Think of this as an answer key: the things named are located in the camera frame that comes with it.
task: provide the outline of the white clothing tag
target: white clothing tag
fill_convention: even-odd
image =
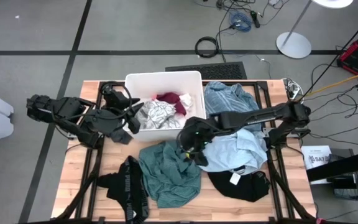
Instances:
[[[230,178],[230,183],[237,185],[239,183],[240,178],[241,178],[241,175],[239,175],[237,173],[233,173],[233,175],[231,175],[231,178]]]

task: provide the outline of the floor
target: floor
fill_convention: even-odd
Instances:
[[[268,25],[259,29],[253,27],[248,33],[234,35],[229,30],[223,34],[224,50],[244,50],[249,54],[228,54],[227,61],[243,62],[248,79],[268,79],[268,64],[252,55],[258,54],[270,62],[273,79],[289,77],[307,89],[312,69],[329,63],[334,58],[335,45],[344,45],[358,29],[358,0],[338,10],[312,3],[296,31],[310,40],[313,50],[322,51],[294,60],[277,52],[275,39],[290,30],[306,2],[290,1]],[[218,56],[207,59],[193,54],[199,38],[216,35],[224,15],[224,11],[200,4],[213,6],[214,0],[0,0],[0,97],[15,109],[15,131],[0,140],[0,223],[48,220],[63,165],[67,140],[46,124],[29,119],[25,99],[33,94],[51,98],[78,96],[83,80],[122,80],[129,73],[222,62]],[[262,12],[265,4],[266,1],[257,1],[251,6]],[[268,7],[260,22],[267,22],[275,12]],[[211,46],[203,44],[200,48]],[[315,76],[323,69],[316,69]],[[330,68],[316,89],[351,76],[343,69]],[[355,84],[347,83],[327,93]],[[356,91],[350,95],[358,102]],[[334,96],[306,104],[317,108]],[[311,118],[349,108],[333,101]],[[344,116],[332,115],[311,122],[309,127],[313,133],[327,135],[358,126],[358,115],[348,119]],[[49,145],[44,138],[52,135]],[[358,142],[358,129],[334,138]],[[355,145],[304,138],[304,145],[323,144],[353,148],[358,153]],[[47,156],[39,161],[41,151]],[[38,175],[32,182],[34,170]],[[312,191],[319,217],[332,218],[356,210],[334,220],[358,223],[358,202],[334,198],[327,186],[313,186]],[[32,205],[28,213],[22,212],[25,203]]]

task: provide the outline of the black strip on floor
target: black strip on floor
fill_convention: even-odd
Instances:
[[[75,40],[73,44],[73,48],[71,51],[77,51],[80,46],[81,37],[85,28],[86,20],[88,18],[89,11],[91,9],[92,0],[87,0],[84,8],[84,12],[81,18],[80,25],[78,27],[77,33],[75,35]],[[70,54],[70,57],[67,61],[67,66],[65,69],[65,73],[63,74],[62,82],[60,84],[59,91],[57,93],[57,98],[61,98],[64,96],[68,81],[70,79],[71,71],[73,70],[73,65],[75,61],[75,54]],[[37,195],[38,186],[41,180],[42,171],[44,170],[45,161],[48,156],[48,151],[50,147],[50,143],[52,142],[53,133],[55,132],[55,125],[49,124],[47,133],[45,134],[44,142],[42,143],[41,151],[38,157],[37,165],[35,166],[34,174],[31,179],[29,191],[27,192],[27,196],[24,201],[22,213],[19,218],[19,223],[27,223],[29,221],[31,208],[33,206],[35,196]]]
[[[200,50],[202,54],[210,54],[213,50]],[[311,55],[337,55],[339,50],[312,50]],[[278,50],[228,50],[230,54],[281,55]],[[194,50],[0,50],[0,56],[47,56],[47,55],[195,55]]]

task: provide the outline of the white plastic bin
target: white plastic bin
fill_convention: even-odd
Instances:
[[[174,92],[179,95],[190,94],[193,106],[186,118],[197,116],[206,118],[204,106],[203,82],[200,72],[155,72],[129,74],[125,79],[125,86],[131,97],[140,98],[142,101],[150,100],[156,94]],[[141,129],[137,134],[132,134],[136,140],[157,141],[176,139],[180,128],[176,129]]]

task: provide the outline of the wooden tabletop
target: wooden tabletop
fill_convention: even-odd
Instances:
[[[228,82],[244,82],[255,80],[225,80]],[[84,81],[80,98],[96,102],[98,94],[98,86],[100,81]],[[266,80],[268,83],[270,101],[272,106],[287,101],[282,80]],[[252,87],[244,87],[245,91],[254,94]],[[264,95],[261,91],[262,106],[265,108]],[[139,142],[132,140],[130,144],[123,145],[112,142],[106,138],[103,148],[103,156],[101,161],[100,175],[114,173],[119,170],[119,166],[124,162],[127,156],[132,155],[138,158],[139,151],[147,146],[156,144],[157,142]],[[79,144],[78,141],[70,141],[68,147]],[[299,143],[296,139],[288,138],[288,145],[295,149],[299,149]],[[81,176],[85,163],[86,148],[77,146],[70,149],[65,158],[62,176],[57,190],[55,205],[53,206],[52,217],[57,217],[64,211],[66,206],[72,201],[78,189],[80,188]],[[316,213],[313,197],[305,171],[305,165],[300,153],[290,149],[283,149],[283,160],[286,168],[288,184],[291,191],[299,202],[314,215]],[[96,152],[93,154],[90,169],[93,167],[93,161]],[[267,165],[262,166],[262,171],[269,175]],[[284,217],[287,217],[287,208],[285,197],[280,187],[279,195]],[[110,198],[106,197],[107,189],[98,187],[96,193],[96,201],[94,205],[93,220],[99,217],[106,217],[106,221],[124,221],[124,211],[121,206]],[[85,195],[83,204],[83,216],[86,214],[90,195],[90,188]],[[257,202],[247,202],[221,195],[213,186],[206,172],[201,175],[201,192],[181,208],[162,208],[158,209],[156,202],[149,198],[150,213],[146,221],[156,222],[172,222],[172,221],[263,221],[266,222],[268,217],[275,217],[275,207],[273,203],[273,193],[270,192]]]

